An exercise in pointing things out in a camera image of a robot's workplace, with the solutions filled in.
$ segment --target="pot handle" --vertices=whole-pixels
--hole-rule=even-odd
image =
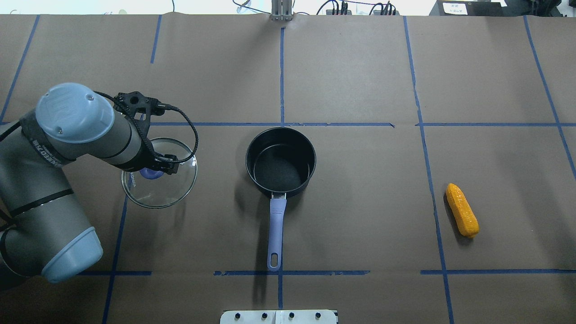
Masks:
[[[270,199],[270,234],[268,236],[268,269],[280,270],[282,264],[282,230],[284,226],[284,211],[286,210],[286,195]]]

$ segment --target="corn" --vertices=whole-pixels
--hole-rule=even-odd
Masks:
[[[480,231],[480,227],[462,190],[455,184],[450,183],[448,188],[446,188],[446,197],[456,219],[460,234],[467,238],[476,236]]]

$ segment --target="white label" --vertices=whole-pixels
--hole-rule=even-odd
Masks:
[[[466,4],[464,3],[446,3],[443,2],[442,5],[444,6],[444,12],[448,14],[465,14],[467,15],[468,12],[466,11]]]

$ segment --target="robotic arm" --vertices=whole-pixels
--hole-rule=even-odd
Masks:
[[[194,150],[183,160],[155,152],[146,138],[150,117],[165,110],[181,113],[195,133]],[[145,119],[134,119],[136,113]],[[0,198],[13,224],[0,229],[0,291],[38,274],[60,282],[101,258],[98,236],[63,165],[90,154],[125,171],[174,174],[198,146],[193,124],[178,108],[139,92],[110,97],[74,83],[51,88],[35,110],[0,126],[0,134]]]

